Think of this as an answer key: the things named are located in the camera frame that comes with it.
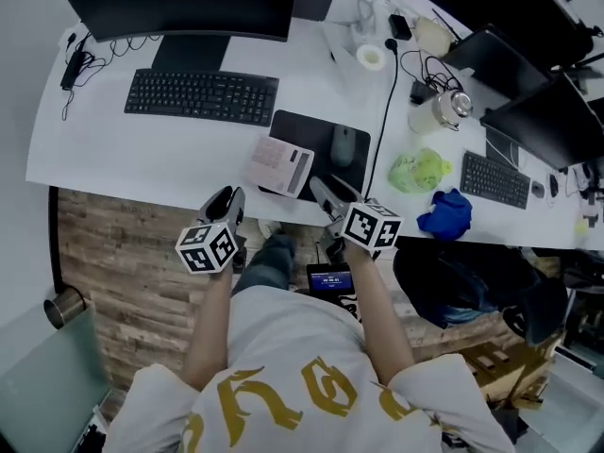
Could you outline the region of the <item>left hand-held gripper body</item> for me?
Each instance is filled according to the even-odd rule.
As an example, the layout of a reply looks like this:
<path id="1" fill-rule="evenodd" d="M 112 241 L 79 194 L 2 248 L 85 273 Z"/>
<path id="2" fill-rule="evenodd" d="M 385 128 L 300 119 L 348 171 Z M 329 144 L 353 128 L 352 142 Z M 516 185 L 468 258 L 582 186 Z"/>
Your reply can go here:
<path id="1" fill-rule="evenodd" d="M 222 220 L 200 220 L 183 228 L 175 250 L 192 275 L 219 274 L 231 265 L 241 273 L 246 260 L 246 238 L 237 232 L 241 223 L 231 223 L 227 214 Z"/>

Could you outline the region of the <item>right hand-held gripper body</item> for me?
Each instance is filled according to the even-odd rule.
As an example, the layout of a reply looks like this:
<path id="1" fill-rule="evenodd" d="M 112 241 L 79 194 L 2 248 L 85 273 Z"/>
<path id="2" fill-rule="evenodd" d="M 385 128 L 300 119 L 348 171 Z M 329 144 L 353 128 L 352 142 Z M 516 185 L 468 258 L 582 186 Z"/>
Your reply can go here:
<path id="1" fill-rule="evenodd" d="M 345 241 L 370 253 L 395 246 L 404 219 L 376 200 L 326 205 L 331 223 L 324 228 L 321 248 L 328 259 L 342 257 Z"/>

